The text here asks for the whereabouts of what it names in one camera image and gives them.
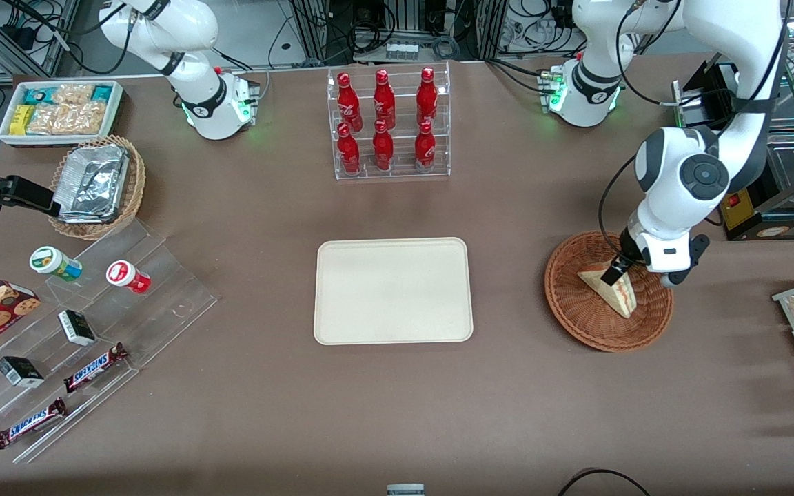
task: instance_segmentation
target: table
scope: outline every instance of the table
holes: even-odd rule
[[[663,99],[705,57],[639,57],[629,75]],[[223,142],[186,125],[165,79],[124,79],[117,129],[148,169],[140,217],[221,301],[35,462],[0,456],[0,494],[555,494],[591,466],[653,494],[794,494],[794,342],[769,298],[794,287],[794,242],[730,244],[706,226],[714,244],[665,335],[628,355],[587,348],[549,313],[544,264],[596,228],[605,183],[671,111],[626,93],[576,129],[483,63],[451,69],[453,176],[421,183],[334,180],[325,70],[275,73],[258,125]],[[2,147],[0,175],[46,183],[62,154]],[[607,225],[641,197],[621,178]],[[417,236],[469,246],[470,340],[315,342],[318,246]],[[26,258],[46,244],[84,246],[4,211],[0,278],[41,283]]]

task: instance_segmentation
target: bottle cap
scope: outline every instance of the bottle cap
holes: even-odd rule
[[[127,286],[136,277],[136,267],[126,260],[113,262],[106,270],[106,280],[111,285]]]
[[[63,252],[53,246],[42,246],[29,256],[29,267],[38,273],[52,273],[63,263]]]
[[[340,72],[338,76],[336,76],[336,81],[339,82],[340,88],[347,88],[351,85],[351,76],[347,75],[347,72]]]

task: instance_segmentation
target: robotic arm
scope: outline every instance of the robotic arm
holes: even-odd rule
[[[183,101],[190,125],[208,139],[224,139],[251,125],[253,93],[248,81],[212,68],[201,50],[218,36],[210,7],[198,0],[112,0],[100,9],[104,35],[127,47],[167,77]]]
[[[762,173],[750,157],[763,148],[762,136],[773,109],[771,93],[779,73],[775,48],[782,42],[779,0],[686,0],[684,24],[737,66],[738,112],[716,137],[709,129],[662,128],[636,155],[635,172],[645,200],[621,235],[621,252],[602,279],[610,285],[627,272],[630,260],[664,273],[677,285],[709,244],[690,240],[727,191],[737,191]]]

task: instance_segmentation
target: round wicker basket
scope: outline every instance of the round wicker basket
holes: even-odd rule
[[[88,141],[88,143],[82,143],[79,147],[102,147],[102,145],[120,145],[120,147],[124,147],[130,152],[128,176],[124,180],[124,191],[119,206],[119,217],[117,217],[114,222],[108,224],[67,224],[61,223],[60,220],[51,217],[51,225],[54,226],[57,232],[64,236],[81,238],[86,241],[96,241],[102,238],[104,234],[110,232],[110,230],[129,223],[136,216],[136,211],[139,210],[139,204],[141,204],[143,200],[143,187],[145,186],[145,165],[143,164],[143,157],[139,156],[136,148],[133,147],[127,139],[120,136],[107,136],[105,138],[92,139],[92,141]],[[57,185],[60,183],[60,175],[63,173],[64,164],[66,164],[66,156],[63,157],[63,160],[60,160],[60,166],[57,167],[57,172],[54,173],[54,179],[51,180],[51,189],[54,191],[57,190]]]
[[[609,233],[609,238],[618,243],[618,236]],[[661,285],[658,274],[633,266],[629,274],[637,307],[630,318],[621,317],[578,277],[580,268],[612,258],[614,250],[599,231],[566,239],[547,263],[544,273],[547,302],[565,330],[586,345],[601,351],[645,348],[670,324],[672,290]]]

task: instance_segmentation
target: coca-cola bottle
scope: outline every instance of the coca-cola bottle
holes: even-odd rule
[[[416,120],[419,125],[428,119],[434,122],[437,116],[437,88],[434,87],[434,70],[431,67],[422,69],[422,84],[416,94]]]
[[[372,101],[376,106],[376,119],[384,120],[388,129],[394,129],[397,125],[397,109],[387,70],[376,70],[376,93],[372,95]]]
[[[381,172],[391,170],[391,164],[394,163],[394,139],[391,138],[384,119],[376,121],[376,135],[372,138],[372,147],[376,151],[376,167]]]
[[[351,132],[360,132],[363,129],[360,99],[351,87],[351,77],[347,72],[340,72],[336,80],[339,82],[339,113],[343,117],[343,122],[351,126]]]
[[[425,120],[418,126],[416,137],[416,169],[422,174],[431,172],[434,167],[434,148],[437,141],[431,134],[431,121]]]
[[[339,123],[337,131],[339,141],[336,142],[336,146],[339,148],[339,157],[345,174],[356,176],[360,173],[360,148],[357,147],[357,140],[351,136],[351,128],[347,123]]]

